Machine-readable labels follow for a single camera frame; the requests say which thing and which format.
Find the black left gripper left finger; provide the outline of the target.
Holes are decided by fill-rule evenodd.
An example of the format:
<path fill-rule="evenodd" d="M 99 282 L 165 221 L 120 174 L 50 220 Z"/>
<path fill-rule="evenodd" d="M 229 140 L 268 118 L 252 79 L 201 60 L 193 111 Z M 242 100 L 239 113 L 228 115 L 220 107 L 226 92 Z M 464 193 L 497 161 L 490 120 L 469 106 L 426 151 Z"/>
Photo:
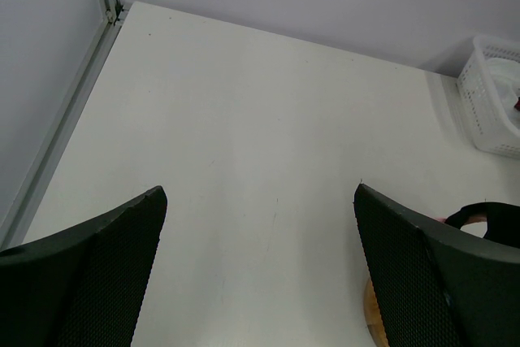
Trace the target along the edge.
<path fill-rule="evenodd" d="M 1 252 L 3 346 L 129 346 L 167 214 L 160 186 Z"/>

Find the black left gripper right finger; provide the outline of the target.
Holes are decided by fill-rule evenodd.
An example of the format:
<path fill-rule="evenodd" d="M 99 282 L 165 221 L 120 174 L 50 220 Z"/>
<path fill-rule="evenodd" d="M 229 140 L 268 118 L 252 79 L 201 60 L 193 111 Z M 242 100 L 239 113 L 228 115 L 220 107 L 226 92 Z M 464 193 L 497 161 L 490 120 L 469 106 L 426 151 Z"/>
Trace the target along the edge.
<path fill-rule="evenodd" d="M 519 248 L 457 229 L 360 184 L 354 214 L 391 346 L 516 346 Z"/>

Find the black gold-logo baseball cap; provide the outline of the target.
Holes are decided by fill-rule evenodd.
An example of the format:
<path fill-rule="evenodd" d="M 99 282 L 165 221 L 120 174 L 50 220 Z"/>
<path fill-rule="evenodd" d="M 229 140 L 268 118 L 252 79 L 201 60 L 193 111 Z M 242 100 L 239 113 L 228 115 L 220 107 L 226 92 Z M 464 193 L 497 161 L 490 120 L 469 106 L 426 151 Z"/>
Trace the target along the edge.
<path fill-rule="evenodd" d="M 501 245 L 519 248 L 519 207 L 501 202 L 479 202 L 463 206 L 458 212 L 450 215 L 446 224 L 461 229 L 463 222 L 470 216 L 483 214 L 487 216 L 487 231 L 483 239 Z"/>

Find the pink baseball cap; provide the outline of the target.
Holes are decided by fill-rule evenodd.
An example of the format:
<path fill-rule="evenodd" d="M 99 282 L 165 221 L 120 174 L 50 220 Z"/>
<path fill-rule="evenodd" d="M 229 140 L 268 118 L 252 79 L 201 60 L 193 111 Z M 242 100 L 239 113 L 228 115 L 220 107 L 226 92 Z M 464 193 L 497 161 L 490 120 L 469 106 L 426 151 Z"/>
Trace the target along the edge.
<path fill-rule="evenodd" d="M 446 223 L 446 218 L 436 218 L 436 221 L 439 221 L 441 223 Z M 465 222 L 462 223 L 462 225 L 468 225 L 473 223 L 486 223 L 487 222 L 487 216 L 483 214 L 477 214 L 470 216 Z"/>

